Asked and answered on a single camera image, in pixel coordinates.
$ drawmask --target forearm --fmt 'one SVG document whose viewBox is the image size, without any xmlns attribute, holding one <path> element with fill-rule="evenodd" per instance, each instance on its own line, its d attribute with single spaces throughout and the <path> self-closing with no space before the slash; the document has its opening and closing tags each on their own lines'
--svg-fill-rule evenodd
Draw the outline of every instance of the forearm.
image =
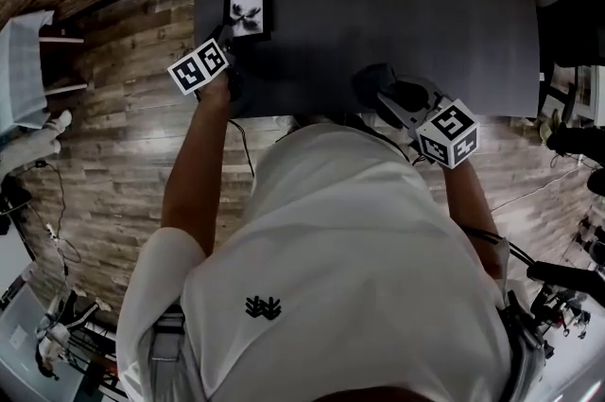
<svg viewBox="0 0 605 402">
<path fill-rule="evenodd" d="M 184 230 L 206 255 L 215 245 L 228 120 L 228 100 L 198 105 L 164 192 L 162 226 Z"/>
<path fill-rule="evenodd" d="M 463 227 L 497 234 L 490 206 L 475 169 L 466 160 L 454 169 L 443 169 L 450 218 Z M 503 266 L 493 245 L 484 239 L 468 236 L 485 271 L 494 279 L 501 279 Z"/>
</svg>

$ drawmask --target black cable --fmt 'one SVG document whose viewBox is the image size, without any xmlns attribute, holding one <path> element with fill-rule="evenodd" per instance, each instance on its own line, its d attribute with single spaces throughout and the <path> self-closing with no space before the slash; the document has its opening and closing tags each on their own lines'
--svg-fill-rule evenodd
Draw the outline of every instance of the black cable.
<svg viewBox="0 0 605 402">
<path fill-rule="evenodd" d="M 599 168 L 595 168 L 594 166 L 588 165 L 586 162 L 584 162 L 583 160 L 581 160 L 579 158 L 579 156 L 574 156 L 574 155 L 571 155 L 569 153 L 564 153 L 563 155 L 560 155 L 559 153 L 556 153 L 555 156 L 553 156 L 552 160 L 550 161 L 550 167 L 551 168 L 554 168 L 557 165 L 557 160 L 559 160 L 559 157 L 567 157 L 567 158 L 571 158 L 573 160 L 576 160 L 576 162 L 580 162 L 584 166 L 588 166 L 593 171 L 599 170 Z"/>
<path fill-rule="evenodd" d="M 460 225 L 460 228 L 464 231 L 464 233 L 468 236 L 474 236 L 489 242 L 492 245 L 497 245 L 501 240 L 505 240 L 503 237 L 498 234 L 494 234 L 492 232 L 484 231 L 483 229 L 476 229 L 475 227 L 466 227 L 464 225 Z M 523 261 L 528 266 L 535 264 L 534 261 L 529 254 L 523 251 L 521 248 L 514 245 L 512 242 L 508 241 L 510 246 L 510 253 L 514 255 L 517 259 Z"/>
<path fill-rule="evenodd" d="M 412 166 L 415 166 L 416 164 L 423 162 L 424 160 L 426 160 L 426 157 L 424 155 L 420 155 L 416 160 L 412 162 Z"/>
<path fill-rule="evenodd" d="M 57 174 L 57 176 L 59 177 L 59 187 L 60 187 L 60 202 L 62 204 L 62 208 L 60 210 L 60 215 L 59 215 L 59 220 L 57 221 L 57 237 L 61 238 L 61 221 L 63 220 L 63 214 L 65 213 L 65 190 L 63 190 L 63 178 L 61 177 L 61 173 L 59 172 L 58 168 L 54 168 L 52 165 L 50 164 L 46 164 L 47 166 L 50 166 L 53 171 Z M 71 242 L 66 241 L 73 249 L 74 251 L 76 250 L 74 248 L 74 246 L 71 244 Z"/>
<path fill-rule="evenodd" d="M 244 129 L 241 126 L 239 126 L 237 123 L 235 123 L 232 119 L 230 119 L 229 122 L 232 125 L 234 125 L 242 135 L 242 143 L 244 144 L 244 150 L 246 151 L 246 158 L 248 158 L 248 165 L 250 166 L 250 172 L 252 174 L 252 177 L 254 178 L 254 168 L 252 167 L 250 153 L 248 152 L 248 142 L 246 141 L 246 132 L 244 131 Z"/>
<path fill-rule="evenodd" d="M 59 256 L 61 257 L 61 260 L 63 261 L 63 271 L 64 271 L 65 276 L 67 276 L 68 269 L 67 269 L 67 266 L 65 265 L 65 260 L 73 262 L 74 264 L 79 264 L 82 262 L 82 256 L 79 253 L 78 249 L 76 249 L 76 246 L 74 246 L 74 244 L 72 244 L 67 239 L 61 238 L 61 221 L 63 220 L 63 215 L 65 214 L 65 209 L 67 208 L 67 206 L 65 204 L 65 190 L 63 189 L 63 178 L 61 176 L 61 171 L 59 170 L 58 167 L 54 167 L 54 166 L 50 165 L 45 160 L 38 160 L 34 166 L 31 166 L 30 168 L 25 169 L 24 171 L 20 172 L 19 175 L 31 170 L 32 168 L 45 168 L 47 166 L 50 166 L 50 168 L 52 168 L 52 170 L 57 174 L 57 177 L 59 179 L 61 210 L 60 210 L 59 220 L 57 220 L 57 239 L 60 239 L 63 242 L 65 242 L 72 249 L 72 251 L 74 251 L 74 253 L 76 253 L 76 255 L 78 256 L 78 259 L 74 259 L 73 257 L 68 257 L 67 255 L 65 255 L 63 253 L 63 250 L 59 246 L 57 246 L 57 251 L 59 252 Z M 36 208 L 33 205 L 30 204 L 30 206 L 31 206 L 32 210 L 34 211 L 34 213 L 36 214 L 36 216 L 38 217 L 38 220 L 40 221 L 41 225 L 46 230 L 46 225 L 44 224 L 42 217 L 40 216 L 40 213 L 36 210 Z"/>
<path fill-rule="evenodd" d="M 14 178 L 19 177 L 20 175 L 23 175 L 24 173 L 28 172 L 29 170 L 31 170 L 32 168 L 36 168 L 36 165 L 32 165 L 30 168 L 26 168 L 25 170 L 20 171 L 19 173 L 14 175 Z"/>
</svg>

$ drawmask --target framed photo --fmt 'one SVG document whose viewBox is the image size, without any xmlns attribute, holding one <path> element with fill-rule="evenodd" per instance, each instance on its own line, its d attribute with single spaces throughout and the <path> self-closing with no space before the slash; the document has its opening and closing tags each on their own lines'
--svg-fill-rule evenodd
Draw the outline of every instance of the framed photo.
<svg viewBox="0 0 605 402">
<path fill-rule="evenodd" d="M 235 42 L 268 41 L 273 29 L 271 0 L 225 0 L 223 23 L 233 28 Z"/>
</svg>

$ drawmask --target black table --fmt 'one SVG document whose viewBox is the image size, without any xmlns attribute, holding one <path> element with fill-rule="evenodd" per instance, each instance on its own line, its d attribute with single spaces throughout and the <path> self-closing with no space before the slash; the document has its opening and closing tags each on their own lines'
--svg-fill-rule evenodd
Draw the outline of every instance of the black table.
<svg viewBox="0 0 605 402">
<path fill-rule="evenodd" d="M 537 112 L 534 0 L 274 0 L 270 42 L 249 45 L 240 116 L 359 112 L 351 76 L 376 62 L 434 80 L 477 114 Z M 198 44 L 223 0 L 196 0 Z"/>
</svg>

